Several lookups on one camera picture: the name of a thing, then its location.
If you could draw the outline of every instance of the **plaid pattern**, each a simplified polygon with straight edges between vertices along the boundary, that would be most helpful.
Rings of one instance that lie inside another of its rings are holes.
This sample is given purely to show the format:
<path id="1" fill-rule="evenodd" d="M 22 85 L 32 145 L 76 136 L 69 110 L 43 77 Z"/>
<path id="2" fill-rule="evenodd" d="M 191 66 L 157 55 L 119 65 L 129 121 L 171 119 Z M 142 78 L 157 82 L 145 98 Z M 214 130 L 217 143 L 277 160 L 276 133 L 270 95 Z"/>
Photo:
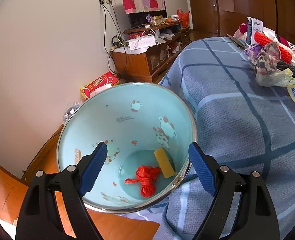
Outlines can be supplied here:
<path id="1" fill-rule="evenodd" d="M 284 238 L 295 225 L 295 103 L 286 89 L 256 84 L 247 56 L 227 38 L 191 43 L 160 84 L 192 109 L 205 154 L 234 172 L 261 173 Z M 212 200 L 192 169 L 178 190 L 139 215 L 161 221 L 154 239 L 192 239 Z M 230 233 L 237 205 L 235 194 L 222 236 Z"/>

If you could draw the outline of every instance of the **wall socket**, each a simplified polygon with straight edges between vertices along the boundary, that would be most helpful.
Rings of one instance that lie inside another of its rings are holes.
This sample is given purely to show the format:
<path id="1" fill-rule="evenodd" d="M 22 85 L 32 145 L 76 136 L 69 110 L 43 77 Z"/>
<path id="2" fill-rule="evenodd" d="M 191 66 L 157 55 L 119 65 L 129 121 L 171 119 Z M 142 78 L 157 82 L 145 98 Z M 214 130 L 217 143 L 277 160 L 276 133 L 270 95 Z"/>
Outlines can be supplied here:
<path id="1" fill-rule="evenodd" d="M 100 4 L 109 4 L 112 3 L 112 0 L 98 0 L 100 2 Z"/>

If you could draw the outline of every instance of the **metal pin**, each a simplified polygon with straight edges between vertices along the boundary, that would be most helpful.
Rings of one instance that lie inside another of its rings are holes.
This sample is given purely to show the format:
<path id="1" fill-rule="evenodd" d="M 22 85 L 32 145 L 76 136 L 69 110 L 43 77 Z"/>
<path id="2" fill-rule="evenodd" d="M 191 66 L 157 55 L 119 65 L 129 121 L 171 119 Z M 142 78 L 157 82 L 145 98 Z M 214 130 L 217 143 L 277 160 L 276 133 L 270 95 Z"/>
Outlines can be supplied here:
<path id="1" fill-rule="evenodd" d="M 41 177 L 43 174 L 44 174 L 43 171 L 38 171 L 38 172 L 36 173 L 36 176 L 37 176 L 37 177 Z"/>
<path id="2" fill-rule="evenodd" d="M 223 166 L 220 167 L 220 170 L 223 171 L 223 172 L 228 172 L 229 171 L 229 167 L 223 165 Z"/>
<path id="3" fill-rule="evenodd" d="M 258 173 L 257 171 L 252 172 L 252 175 L 256 178 L 260 177 L 260 173 Z"/>
<path id="4" fill-rule="evenodd" d="M 69 171 L 69 172 L 72 172 L 72 171 L 75 171 L 75 166 L 74 165 L 70 165 L 70 166 L 68 166 L 67 167 L 67 171 Z"/>

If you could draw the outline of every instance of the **red shopping bag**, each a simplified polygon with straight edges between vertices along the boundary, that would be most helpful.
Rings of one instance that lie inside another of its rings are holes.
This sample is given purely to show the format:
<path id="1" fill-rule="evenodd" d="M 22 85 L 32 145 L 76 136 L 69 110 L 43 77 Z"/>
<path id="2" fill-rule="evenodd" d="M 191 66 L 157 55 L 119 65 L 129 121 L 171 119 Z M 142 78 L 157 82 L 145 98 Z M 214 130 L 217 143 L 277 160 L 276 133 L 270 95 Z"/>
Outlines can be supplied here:
<path id="1" fill-rule="evenodd" d="M 190 12 L 184 13 L 182 9 L 178 9 L 177 15 L 180 17 L 180 20 L 183 21 L 182 22 L 183 28 L 186 28 L 189 25 L 189 21 L 190 21 L 189 14 Z"/>

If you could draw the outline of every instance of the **blue rubber tip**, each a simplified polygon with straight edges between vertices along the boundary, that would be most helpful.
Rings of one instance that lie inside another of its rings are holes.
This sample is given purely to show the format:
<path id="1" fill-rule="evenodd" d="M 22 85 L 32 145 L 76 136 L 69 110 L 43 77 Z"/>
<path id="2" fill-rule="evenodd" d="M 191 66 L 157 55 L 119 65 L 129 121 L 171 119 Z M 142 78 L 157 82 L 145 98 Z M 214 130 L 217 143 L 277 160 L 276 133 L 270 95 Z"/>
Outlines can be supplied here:
<path id="1" fill-rule="evenodd" d="M 217 192 L 214 175 L 194 143 L 191 143 L 189 146 L 189 158 L 204 190 L 214 196 Z"/>
<path id="2" fill-rule="evenodd" d="M 97 151 L 96 154 L 85 168 L 81 177 L 81 185 L 78 190 L 81 197 L 84 197 L 87 192 L 92 190 L 107 157 L 107 146 L 105 143 L 102 143 L 95 151 Z"/>

